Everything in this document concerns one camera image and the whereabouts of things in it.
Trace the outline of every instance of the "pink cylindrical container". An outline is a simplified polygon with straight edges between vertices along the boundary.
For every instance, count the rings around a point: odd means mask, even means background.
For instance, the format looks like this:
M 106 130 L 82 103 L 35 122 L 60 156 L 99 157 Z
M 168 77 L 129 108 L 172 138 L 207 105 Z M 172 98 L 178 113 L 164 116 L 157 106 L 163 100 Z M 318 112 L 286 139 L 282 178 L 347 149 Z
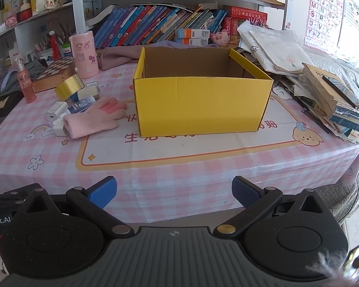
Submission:
M 98 73 L 95 40 L 91 31 L 69 38 L 77 75 L 82 79 Z

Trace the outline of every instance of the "metal screw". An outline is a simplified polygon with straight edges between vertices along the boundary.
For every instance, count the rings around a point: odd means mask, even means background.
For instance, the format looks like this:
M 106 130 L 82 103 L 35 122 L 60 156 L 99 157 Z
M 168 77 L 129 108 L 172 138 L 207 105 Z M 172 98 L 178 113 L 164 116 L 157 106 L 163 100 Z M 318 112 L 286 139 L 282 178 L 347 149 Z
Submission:
M 112 228 L 112 232 L 118 235 L 128 234 L 130 232 L 130 226 L 126 224 L 115 225 Z
M 233 234 L 236 227 L 230 224 L 221 224 L 217 227 L 217 231 L 222 234 Z

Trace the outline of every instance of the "yellow cardboard box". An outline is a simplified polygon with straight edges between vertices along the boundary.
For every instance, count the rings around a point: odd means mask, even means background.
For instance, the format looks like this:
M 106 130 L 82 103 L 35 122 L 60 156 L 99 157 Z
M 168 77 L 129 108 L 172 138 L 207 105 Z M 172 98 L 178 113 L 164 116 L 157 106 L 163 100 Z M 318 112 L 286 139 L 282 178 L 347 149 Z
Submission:
M 273 80 L 233 49 L 144 47 L 133 78 L 141 137 L 253 132 Z

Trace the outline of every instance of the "spray bottle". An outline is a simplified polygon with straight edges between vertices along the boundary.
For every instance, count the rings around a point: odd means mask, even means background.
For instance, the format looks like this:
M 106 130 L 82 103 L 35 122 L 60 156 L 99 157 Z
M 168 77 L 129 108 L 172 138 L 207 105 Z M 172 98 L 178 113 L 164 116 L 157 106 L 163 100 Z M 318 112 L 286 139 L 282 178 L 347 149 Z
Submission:
M 29 72 L 25 69 L 24 63 L 25 60 L 22 57 L 16 59 L 17 63 L 17 80 L 19 81 L 21 91 L 24 95 L 25 101 L 27 104 L 34 102 L 36 100 L 35 90 L 33 89 L 31 77 Z

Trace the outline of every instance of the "stack of papers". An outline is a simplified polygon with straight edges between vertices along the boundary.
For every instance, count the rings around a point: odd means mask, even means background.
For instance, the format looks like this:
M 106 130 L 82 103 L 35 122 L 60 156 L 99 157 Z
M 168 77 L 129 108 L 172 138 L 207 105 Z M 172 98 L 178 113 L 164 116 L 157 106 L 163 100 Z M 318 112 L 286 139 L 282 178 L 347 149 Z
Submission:
M 334 74 L 303 65 L 299 77 L 288 76 L 282 84 L 324 130 L 359 143 L 359 100 Z

